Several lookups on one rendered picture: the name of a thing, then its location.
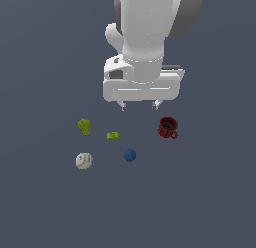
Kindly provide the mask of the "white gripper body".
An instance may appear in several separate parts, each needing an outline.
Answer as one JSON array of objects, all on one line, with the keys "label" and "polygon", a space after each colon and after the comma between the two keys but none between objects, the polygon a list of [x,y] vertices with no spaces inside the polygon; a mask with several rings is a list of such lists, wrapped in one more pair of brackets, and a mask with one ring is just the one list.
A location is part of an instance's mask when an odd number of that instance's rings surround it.
[{"label": "white gripper body", "polygon": [[163,65],[159,77],[139,82],[133,79],[134,67],[123,55],[111,57],[104,65],[103,98],[108,101],[173,100],[179,94],[185,69],[180,65]]}]

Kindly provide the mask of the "dark red mug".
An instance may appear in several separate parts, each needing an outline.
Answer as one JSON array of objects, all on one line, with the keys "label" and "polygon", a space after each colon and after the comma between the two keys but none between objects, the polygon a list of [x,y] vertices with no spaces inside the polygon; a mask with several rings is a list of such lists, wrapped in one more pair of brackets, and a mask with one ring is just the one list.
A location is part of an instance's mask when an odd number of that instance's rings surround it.
[{"label": "dark red mug", "polygon": [[178,122],[174,118],[163,117],[160,119],[158,133],[163,138],[176,139],[178,137],[177,128]]}]

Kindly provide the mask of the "green pear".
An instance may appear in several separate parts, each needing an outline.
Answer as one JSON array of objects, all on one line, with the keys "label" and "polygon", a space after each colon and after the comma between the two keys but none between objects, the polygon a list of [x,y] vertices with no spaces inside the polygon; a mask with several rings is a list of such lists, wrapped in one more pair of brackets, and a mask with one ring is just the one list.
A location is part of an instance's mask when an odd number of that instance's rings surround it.
[{"label": "green pear", "polygon": [[90,135],[91,122],[88,119],[81,119],[78,122],[78,128],[83,132],[85,136]]}]

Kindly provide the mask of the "blue ball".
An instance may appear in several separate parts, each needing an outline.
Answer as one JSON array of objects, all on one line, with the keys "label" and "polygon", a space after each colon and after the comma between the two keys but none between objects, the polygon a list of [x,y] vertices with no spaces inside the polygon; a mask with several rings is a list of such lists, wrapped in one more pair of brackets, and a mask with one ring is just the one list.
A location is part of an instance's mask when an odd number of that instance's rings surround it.
[{"label": "blue ball", "polygon": [[135,151],[133,149],[126,150],[124,153],[124,158],[129,162],[133,161],[136,158]]}]

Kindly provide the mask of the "white baseball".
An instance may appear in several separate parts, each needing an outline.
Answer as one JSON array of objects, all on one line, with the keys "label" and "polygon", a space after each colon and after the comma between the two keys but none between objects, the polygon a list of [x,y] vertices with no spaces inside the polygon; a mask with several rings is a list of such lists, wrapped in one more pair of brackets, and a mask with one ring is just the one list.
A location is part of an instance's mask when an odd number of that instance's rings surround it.
[{"label": "white baseball", "polygon": [[88,169],[93,162],[93,157],[89,153],[80,153],[76,157],[76,166],[79,169]]}]

